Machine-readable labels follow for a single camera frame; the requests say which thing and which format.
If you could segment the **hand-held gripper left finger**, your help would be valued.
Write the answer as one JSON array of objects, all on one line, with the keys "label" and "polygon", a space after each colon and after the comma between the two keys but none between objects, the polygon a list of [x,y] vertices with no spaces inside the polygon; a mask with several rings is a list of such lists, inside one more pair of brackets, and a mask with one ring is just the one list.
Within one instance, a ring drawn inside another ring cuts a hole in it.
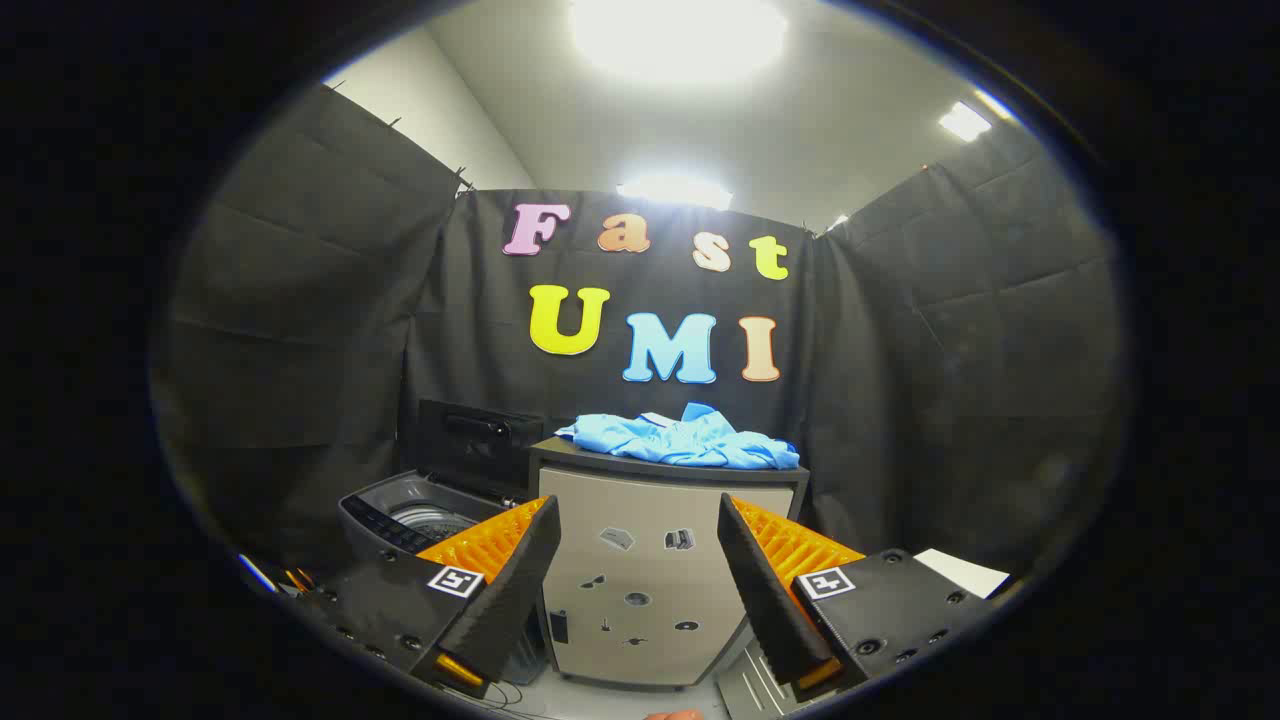
[{"label": "hand-held gripper left finger", "polygon": [[300,614],[398,673],[483,700],[524,638],[561,543],[541,496],[434,541],[358,496],[340,503],[358,561],[300,597]]}]

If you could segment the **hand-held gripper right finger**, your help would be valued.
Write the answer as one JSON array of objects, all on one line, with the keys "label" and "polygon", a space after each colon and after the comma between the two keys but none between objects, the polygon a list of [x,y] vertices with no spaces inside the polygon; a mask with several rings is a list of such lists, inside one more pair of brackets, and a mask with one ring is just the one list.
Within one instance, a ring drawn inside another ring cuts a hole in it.
[{"label": "hand-held gripper right finger", "polygon": [[1001,587],[998,570],[937,550],[861,553],[732,495],[717,536],[772,678],[800,701],[924,661]]}]

